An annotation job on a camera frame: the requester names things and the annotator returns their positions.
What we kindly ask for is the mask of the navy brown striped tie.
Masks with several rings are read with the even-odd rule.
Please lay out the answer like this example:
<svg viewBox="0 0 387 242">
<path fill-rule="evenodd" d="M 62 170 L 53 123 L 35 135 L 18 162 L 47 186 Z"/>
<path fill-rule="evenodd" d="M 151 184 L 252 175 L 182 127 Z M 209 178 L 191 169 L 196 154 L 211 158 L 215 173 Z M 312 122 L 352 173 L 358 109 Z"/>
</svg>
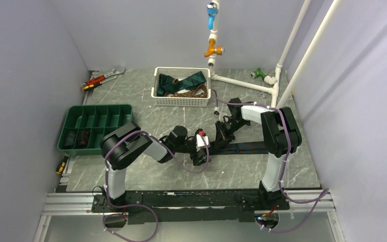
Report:
<svg viewBox="0 0 387 242">
<path fill-rule="evenodd" d="M 268 154 L 268 149 L 264 142 L 243 142 L 230 143 L 221 147 L 212 144 L 209 148 L 209 154 L 213 155 L 237 155 L 237 154 Z"/>
</svg>

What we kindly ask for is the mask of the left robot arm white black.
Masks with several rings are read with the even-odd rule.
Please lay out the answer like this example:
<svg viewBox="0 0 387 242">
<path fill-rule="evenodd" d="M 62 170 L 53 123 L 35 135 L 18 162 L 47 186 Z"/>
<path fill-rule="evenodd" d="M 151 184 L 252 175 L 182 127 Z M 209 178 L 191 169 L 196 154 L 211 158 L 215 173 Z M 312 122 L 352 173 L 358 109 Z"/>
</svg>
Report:
<svg viewBox="0 0 387 242">
<path fill-rule="evenodd" d="M 157 139 L 131 122 L 105 136 L 100 148 L 105 161 L 104 204 L 117 212 L 126 204 L 127 168 L 140 155 L 165 163 L 174 159 L 176 153 L 188 153 L 194 165 L 208 164 L 212 144 L 202 129 L 190 137 L 185 127 L 175 126 L 169 135 Z"/>
</svg>

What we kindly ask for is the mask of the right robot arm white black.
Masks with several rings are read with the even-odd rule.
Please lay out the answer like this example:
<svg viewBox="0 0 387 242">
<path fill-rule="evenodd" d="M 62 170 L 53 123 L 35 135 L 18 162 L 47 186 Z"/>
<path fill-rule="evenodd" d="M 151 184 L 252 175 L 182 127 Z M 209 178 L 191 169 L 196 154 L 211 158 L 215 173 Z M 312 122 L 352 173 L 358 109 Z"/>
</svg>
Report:
<svg viewBox="0 0 387 242">
<path fill-rule="evenodd" d="M 284 193 L 284 173 L 291 154 L 302 144 L 300 130 L 289 107 L 274 108 L 256 102 L 242 103 L 239 98 L 226 102 L 232 114 L 232 124 L 223 134 L 233 134 L 242 125 L 254 122 L 262 126 L 264 146 L 268 151 L 266 172 L 259 185 L 257 202 L 263 209 L 270 209 Z"/>
</svg>

